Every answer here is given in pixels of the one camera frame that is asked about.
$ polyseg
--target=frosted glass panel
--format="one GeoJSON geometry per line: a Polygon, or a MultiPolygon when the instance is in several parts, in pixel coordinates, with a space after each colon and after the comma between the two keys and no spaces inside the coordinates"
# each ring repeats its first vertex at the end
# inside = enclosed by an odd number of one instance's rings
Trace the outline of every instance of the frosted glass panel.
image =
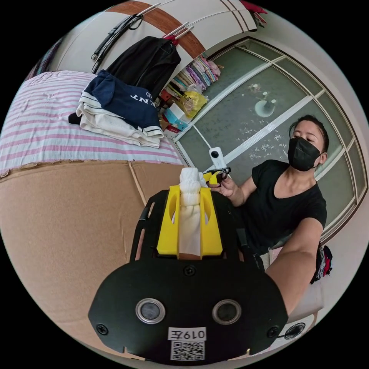
{"type": "Polygon", "coordinates": [[[356,142],[351,146],[351,149],[349,150],[349,156],[356,180],[357,196],[360,197],[365,188],[365,174],[364,168],[361,165],[360,154],[356,142]]]}
{"type": "Polygon", "coordinates": [[[271,66],[215,105],[200,118],[196,128],[210,146],[219,146],[227,155],[305,96],[294,82],[271,66]],[[276,100],[275,110],[268,117],[255,112],[255,104],[263,99],[263,92],[268,93],[268,101],[276,100]]]}
{"type": "Polygon", "coordinates": [[[288,59],[283,59],[277,63],[286,72],[295,77],[302,85],[304,85],[313,95],[323,90],[308,74],[306,74],[300,67],[288,59]]]}
{"type": "Polygon", "coordinates": [[[245,74],[266,64],[263,59],[236,48],[216,58],[214,63],[224,68],[220,69],[221,74],[218,81],[204,91],[204,95],[208,96],[210,100],[245,74]]]}
{"type": "Polygon", "coordinates": [[[194,128],[190,128],[179,142],[200,172],[204,172],[213,165],[209,155],[209,147],[194,128]]]}
{"type": "MultiPolygon", "coordinates": [[[[274,131],[260,139],[255,145],[248,148],[228,164],[232,169],[231,175],[236,183],[242,184],[246,181],[246,179],[251,176],[252,168],[267,159],[288,162],[287,152],[290,139],[288,135],[289,128],[291,124],[306,114],[315,115],[324,124],[330,139],[328,158],[329,161],[333,160],[333,158],[341,151],[342,145],[338,136],[334,132],[333,127],[328,122],[328,119],[320,110],[319,106],[314,101],[310,101],[297,113],[279,125],[274,131]]],[[[325,163],[324,166],[317,168],[316,175],[324,170],[327,165],[328,164],[325,163]]]]}
{"type": "Polygon", "coordinates": [[[348,146],[348,144],[352,140],[352,134],[349,127],[347,126],[345,119],[337,109],[336,105],[326,93],[320,96],[318,101],[322,104],[325,111],[331,117],[334,125],[337,127],[337,130],[339,131],[339,134],[343,139],[343,142],[346,146],[348,146]]]}
{"type": "Polygon", "coordinates": [[[268,46],[261,45],[251,40],[245,42],[243,45],[240,45],[240,47],[250,50],[256,54],[259,54],[268,60],[274,60],[281,56],[281,54],[278,51],[272,50],[268,46]]]}
{"type": "Polygon", "coordinates": [[[331,223],[354,197],[349,166],[343,155],[318,185],[327,202],[327,223],[331,223]]]}

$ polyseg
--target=black face mask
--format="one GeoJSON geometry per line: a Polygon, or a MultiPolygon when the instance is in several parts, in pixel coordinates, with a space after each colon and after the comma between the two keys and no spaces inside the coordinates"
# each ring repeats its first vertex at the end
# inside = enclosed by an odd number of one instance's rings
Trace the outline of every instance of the black face mask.
{"type": "Polygon", "coordinates": [[[319,150],[302,137],[291,138],[288,148],[288,162],[292,168],[306,172],[314,167],[321,155],[319,150]]]}

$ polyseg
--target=black t-shirt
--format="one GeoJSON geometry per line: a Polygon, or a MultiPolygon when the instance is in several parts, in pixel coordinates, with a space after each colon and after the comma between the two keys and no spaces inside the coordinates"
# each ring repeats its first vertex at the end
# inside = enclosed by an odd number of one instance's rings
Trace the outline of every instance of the black t-shirt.
{"type": "Polygon", "coordinates": [[[254,167],[252,177],[257,188],[239,208],[249,242],[258,254],[290,235],[305,218],[317,219],[323,228],[326,225],[326,202],[318,184],[292,197],[275,197],[274,186],[288,166],[282,161],[266,160],[254,167]]]}

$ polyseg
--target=qr code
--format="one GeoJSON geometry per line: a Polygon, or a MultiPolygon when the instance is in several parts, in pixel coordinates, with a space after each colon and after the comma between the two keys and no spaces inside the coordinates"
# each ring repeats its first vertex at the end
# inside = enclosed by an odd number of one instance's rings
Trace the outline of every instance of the qr code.
{"type": "Polygon", "coordinates": [[[205,341],[172,341],[171,360],[194,361],[205,359],[205,341]]]}

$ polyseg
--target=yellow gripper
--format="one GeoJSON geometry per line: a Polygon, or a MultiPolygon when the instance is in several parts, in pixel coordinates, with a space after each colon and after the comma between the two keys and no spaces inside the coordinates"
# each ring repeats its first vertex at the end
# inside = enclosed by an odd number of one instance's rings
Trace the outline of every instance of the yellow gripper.
{"type": "MultiPolygon", "coordinates": [[[[207,173],[204,175],[204,178],[209,183],[216,184],[217,174],[218,172],[212,175],[211,173],[207,173]]],[[[210,188],[202,187],[200,189],[200,211],[200,258],[202,259],[204,256],[219,256],[222,254],[223,247],[210,188]]],[[[179,185],[171,186],[169,187],[157,245],[159,255],[176,255],[179,258],[179,234],[181,226],[179,214],[180,187],[179,185]]]]}

